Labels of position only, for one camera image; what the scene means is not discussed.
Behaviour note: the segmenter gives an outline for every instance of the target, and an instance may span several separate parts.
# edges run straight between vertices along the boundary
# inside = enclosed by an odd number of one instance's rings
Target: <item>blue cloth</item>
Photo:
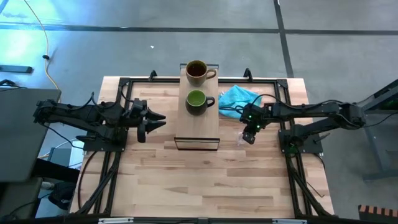
[[[237,85],[232,86],[224,95],[219,95],[218,96],[218,108],[221,107],[232,107],[235,108],[235,106],[245,106],[248,103],[252,103],[254,99],[258,94],[253,93],[249,90],[245,90],[244,88],[241,88]],[[260,105],[261,103],[261,97],[259,97],[256,102],[254,102],[255,105]],[[229,110],[218,110],[220,114],[228,116],[230,118],[235,118],[239,119],[241,117],[241,114],[239,114],[236,111],[229,111]]]

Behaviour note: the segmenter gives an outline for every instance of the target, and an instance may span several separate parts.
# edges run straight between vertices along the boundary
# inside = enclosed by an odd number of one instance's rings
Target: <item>wooden board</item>
[[[185,68],[181,69],[176,137],[218,138],[218,70],[216,71],[216,77],[206,80],[202,86],[195,87],[189,83]],[[191,115],[185,107],[187,94],[191,90],[201,90],[206,96],[214,97],[214,105],[207,108],[202,115]],[[190,140],[190,142],[176,142],[176,144],[179,149],[217,149],[218,141],[216,143],[213,142]]]
[[[104,77],[99,100],[113,101],[118,83],[119,77]],[[290,78],[288,84],[292,104],[308,103],[303,79]],[[222,83],[219,92],[232,86]],[[239,86],[256,93],[274,94],[272,85]],[[278,124],[270,124],[258,133],[255,144],[238,145],[238,133],[244,125],[220,115],[221,142],[217,152],[178,151],[174,143],[178,83],[135,83],[132,89],[133,97],[148,100],[150,109],[166,115],[167,124],[148,134],[145,144],[138,143],[135,128],[130,129],[119,166],[112,216],[294,217],[285,159],[277,140]],[[274,99],[263,97],[262,102]],[[296,122],[308,124],[312,119],[296,119]],[[98,185],[103,156],[104,153],[97,153],[88,164],[81,185],[82,203]],[[310,190],[333,213],[322,163],[311,154],[303,154],[303,163],[308,183],[325,196],[321,198]],[[106,189],[101,210],[107,192]],[[298,194],[304,211],[302,194]],[[77,196],[71,212],[76,210]]]

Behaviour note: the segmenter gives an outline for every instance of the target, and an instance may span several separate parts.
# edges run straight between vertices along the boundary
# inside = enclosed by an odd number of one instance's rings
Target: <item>mug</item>
[[[214,97],[206,96],[204,92],[200,90],[190,91],[185,99],[185,107],[187,108],[187,111],[195,116],[203,114],[206,109],[213,106],[214,103]]]
[[[201,60],[193,60],[187,64],[185,69],[187,79],[193,86],[201,86],[207,79],[214,78],[216,76],[215,69],[207,69],[205,62]]]

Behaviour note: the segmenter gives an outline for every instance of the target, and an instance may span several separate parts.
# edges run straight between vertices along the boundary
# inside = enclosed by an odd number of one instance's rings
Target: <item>gray floor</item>
[[[45,24],[134,27],[277,28],[272,0],[29,1]],[[394,30],[398,1],[280,0],[287,29]],[[32,22],[22,1],[10,0],[0,22]],[[200,58],[238,77],[287,77],[279,34],[50,31],[49,73],[62,101],[82,104],[105,75],[177,75],[179,63]],[[31,75],[1,73],[30,88],[53,88],[43,71],[42,31],[0,30],[0,64],[29,65]],[[304,78],[311,103],[359,101],[398,78],[398,35],[288,35],[294,76]],[[53,124],[67,138],[82,131]],[[337,215],[358,218],[359,204],[398,209],[398,179],[364,183],[376,163],[362,130],[335,130],[323,141]],[[49,132],[41,154],[63,139]]]

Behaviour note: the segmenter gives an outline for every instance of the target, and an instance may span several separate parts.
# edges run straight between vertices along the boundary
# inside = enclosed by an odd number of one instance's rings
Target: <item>wooden tray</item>
[[[200,87],[192,86],[188,82],[185,68],[181,69],[180,75],[175,144],[179,150],[216,151],[220,143],[218,135],[218,70],[216,69],[216,77],[206,80]],[[201,90],[206,96],[214,97],[214,105],[207,108],[202,115],[191,115],[185,107],[185,99],[191,90]]]

